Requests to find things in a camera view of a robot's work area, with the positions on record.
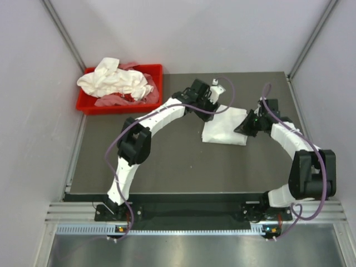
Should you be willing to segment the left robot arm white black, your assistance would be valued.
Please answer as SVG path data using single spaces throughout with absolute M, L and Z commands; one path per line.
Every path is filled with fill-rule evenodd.
M 175 92 L 163 105 L 146 116 L 128 118 L 118 136 L 117 167 L 113 168 L 113 183 L 105 202 L 107 214 L 113 220 L 121 220 L 127 212 L 130 186 L 138 167 L 151 152 L 152 137 L 178 118 L 194 112 L 204 122 L 213 119 L 220 104 L 218 99 L 225 89 L 214 79 L 212 85 L 195 79 L 192 85 L 183 91 Z

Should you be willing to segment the white t shirt with print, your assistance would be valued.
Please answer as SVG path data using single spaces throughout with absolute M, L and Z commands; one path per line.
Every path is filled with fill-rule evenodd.
M 248 137 L 234 132 L 247 116 L 247 110 L 229 107 L 226 111 L 214 115 L 204 124 L 202 142 L 245 146 Z

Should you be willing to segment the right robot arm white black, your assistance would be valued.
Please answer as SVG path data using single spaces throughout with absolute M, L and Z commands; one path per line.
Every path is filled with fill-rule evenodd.
M 309 217 L 303 217 L 301 211 L 294 213 L 304 221 L 315 219 L 326 199 L 336 193 L 336 154 L 314 145 L 288 117 L 282 117 L 276 99 L 261 98 L 257 109 L 250 110 L 234 131 L 248 137 L 255 137 L 259 132 L 267 133 L 292 159 L 288 182 L 262 194 L 260 215 L 272 220 L 279 215 L 280 208 L 318 200 L 317 210 Z

